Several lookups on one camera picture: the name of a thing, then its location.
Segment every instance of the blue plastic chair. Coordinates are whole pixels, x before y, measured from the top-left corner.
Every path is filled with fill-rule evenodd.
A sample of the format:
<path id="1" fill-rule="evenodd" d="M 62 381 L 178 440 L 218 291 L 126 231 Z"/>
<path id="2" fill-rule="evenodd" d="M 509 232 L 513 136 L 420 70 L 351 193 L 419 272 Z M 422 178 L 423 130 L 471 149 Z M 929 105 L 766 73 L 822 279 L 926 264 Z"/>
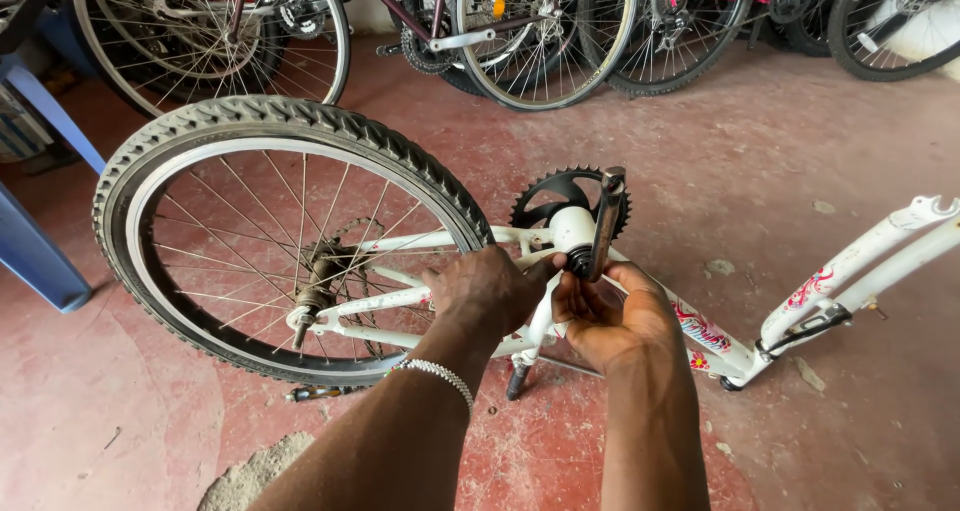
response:
<path id="1" fill-rule="evenodd" d="M 57 100 L 16 54 L 4 55 L 2 59 L 0 81 L 6 79 L 16 88 L 95 172 L 102 173 L 107 163 Z M 80 308 L 92 294 L 90 284 L 3 184 L 0 184 L 0 261 L 61 312 Z"/>

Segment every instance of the hand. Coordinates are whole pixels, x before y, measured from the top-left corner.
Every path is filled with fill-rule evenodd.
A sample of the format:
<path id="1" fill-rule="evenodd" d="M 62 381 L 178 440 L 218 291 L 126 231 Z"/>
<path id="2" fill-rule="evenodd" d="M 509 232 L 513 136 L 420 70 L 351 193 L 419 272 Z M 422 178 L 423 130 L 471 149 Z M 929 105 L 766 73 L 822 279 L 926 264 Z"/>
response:
<path id="1" fill-rule="evenodd" d="M 477 326 L 493 325 L 499 340 L 530 317 L 566 260 L 562 253 L 547 256 L 524 273 L 506 250 L 491 246 L 464 254 L 441 273 L 427 269 L 422 276 L 438 318 L 455 315 Z"/>
<path id="2" fill-rule="evenodd" d="M 604 374 L 624 353 L 643 345 L 664 345 L 686 359 L 680 322 L 660 284 L 630 262 L 612 262 L 605 273 L 627 290 L 622 311 L 599 296 L 594 284 L 572 272 L 559 278 L 551 297 L 553 321 L 569 322 L 570 345 Z"/>

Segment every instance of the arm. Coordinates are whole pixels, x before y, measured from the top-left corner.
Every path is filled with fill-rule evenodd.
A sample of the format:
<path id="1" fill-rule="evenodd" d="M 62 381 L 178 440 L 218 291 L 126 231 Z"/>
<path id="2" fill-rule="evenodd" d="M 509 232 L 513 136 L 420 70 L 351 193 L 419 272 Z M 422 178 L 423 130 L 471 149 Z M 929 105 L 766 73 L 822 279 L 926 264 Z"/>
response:
<path id="1" fill-rule="evenodd" d="M 437 318 L 407 358 L 452 370 L 475 396 L 502 338 L 520 327 L 564 264 L 546 258 L 521 274 L 498 247 L 424 275 Z M 453 509 L 466 429 L 462 394 L 435 374 L 397 370 L 330 423 L 247 511 Z"/>
<path id="2" fill-rule="evenodd" d="M 637 266 L 606 273 L 629 292 L 623 311 L 565 272 L 554 321 L 606 376 L 604 511 L 708 510 L 700 419 L 683 333 L 663 289 Z"/>

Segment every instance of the white bracelet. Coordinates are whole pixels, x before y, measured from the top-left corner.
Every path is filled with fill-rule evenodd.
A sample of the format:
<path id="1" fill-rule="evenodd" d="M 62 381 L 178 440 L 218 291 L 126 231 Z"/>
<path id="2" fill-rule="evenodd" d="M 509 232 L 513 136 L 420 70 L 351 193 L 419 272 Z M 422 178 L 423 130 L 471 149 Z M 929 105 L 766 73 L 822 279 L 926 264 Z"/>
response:
<path id="1" fill-rule="evenodd" d="M 387 373 L 383 374 L 383 377 L 387 377 L 394 370 L 401 369 L 418 369 L 430 372 L 432 374 L 437 374 L 439 377 L 450 382 L 453 387 L 457 388 L 457 391 L 463 395 L 463 399 L 467 401 L 466 410 L 468 411 L 470 418 L 473 419 L 474 415 L 474 395 L 471 394 L 471 390 L 467 387 L 467 384 L 464 383 L 460 376 L 453 373 L 453 370 L 444 368 L 437 363 L 431 363 L 430 361 L 425 361 L 423 359 L 404 359 L 399 363 L 393 365 Z"/>

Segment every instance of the white bicycle frame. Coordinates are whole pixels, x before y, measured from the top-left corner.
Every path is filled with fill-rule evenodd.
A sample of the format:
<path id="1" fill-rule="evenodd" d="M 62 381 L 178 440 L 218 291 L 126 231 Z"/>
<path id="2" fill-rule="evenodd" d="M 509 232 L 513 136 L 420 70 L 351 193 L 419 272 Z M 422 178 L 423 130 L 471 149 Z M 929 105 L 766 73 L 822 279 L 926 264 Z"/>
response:
<path id="1" fill-rule="evenodd" d="M 802 344 L 811 340 L 814 336 L 822 334 L 821 332 L 814 336 L 799 338 L 795 342 L 779 346 L 776 349 L 769 349 L 770 346 L 776 345 L 785 337 L 809 330 L 812 326 L 822 322 L 830 309 L 835 311 L 839 307 L 849 313 L 862 308 L 876 309 L 877 296 L 883 291 L 896 284 L 910 272 L 916 271 L 921 265 L 960 245 L 960 217 L 958 217 L 958 214 L 960 214 L 960 198 L 954 199 L 951 206 L 946 210 L 940 209 L 940 200 L 939 196 L 935 198 L 914 198 L 909 206 L 895 211 L 844 248 L 767 317 L 760 329 L 760 338 L 756 341 L 756 346 L 753 349 L 742 345 L 716 323 L 708 320 L 699 311 L 664 287 L 666 295 L 677 314 L 682 331 L 703 349 L 703 351 L 687 349 L 690 368 L 724 376 L 724 387 L 730 390 L 738 390 L 769 366 L 787 348 Z M 937 222 L 942 223 L 891 255 L 857 282 L 848 286 L 843 293 L 831 297 L 847 279 L 858 271 L 862 271 L 889 249 L 903 242 L 918 230 Z M 547 228 L 520 229 L 494 226 L 491 230 L 498 243 L 519 245 L 521 257 L 514 262 L 519 268 L 526 269 L 537 260 L 554 252 L 566 252 L 571 247 L 592 243 L 594 241 L 594 228 L 594 219 L 589 211 L 580 207 L 568 207 L 558 211 Z M 531 245 L 544 243 L 551 243 L 554 247 L 531 252 Z M 420 341 L 421 336 L 356 324 L 343 325 L 340 317 L 429 302 L 432 298 L 430 289 L 424 285 L 418 276 L 378 265 L 376 254 L 379 250 L 452 245 L 454 245 L 453 239 L 450 234 L 444 231 L 425 235 L 383 238 L 363 243 L 360 250 L 369 254 L 369 259 L 364 264 L 365 269 L 407 284 L 410 288 L 379 296 L 356 299 L 322 310 L 317 315 L 318 322 L 311 325 L 309 330 L 317 334 L 334 332 L 358 339 L 378 341 L 407 348 L 414 347 Z M 623 254 L 613 248 L 609 250 L 608 258 L 627 261 Z M 618 283 L 606 276 L 604 278 L 620 290 L 625 291 Z M 516 334 L 519 338 L 505 338 L 493 354 L 494 357 L 511 355 L 515 365 L 530 366 L 539 357 L 540 345 L 544 341 L 544 336 L 548 333 L 559 337 L 564 335 L 554 325 L 550 307 L 550 294 L 558 282 L 559 276 L 556 276 L 548 283 L 546 294 L 534 310 L 530 324 L 517 330 Z M 814 309 L 818 309 L 816 313 L 809 318 L 804 318 Z M 287 323 L 291 327 L 296 326 L 296 316 L 298 314 L 298 311 L 294 310 L 288 316 Z"/>

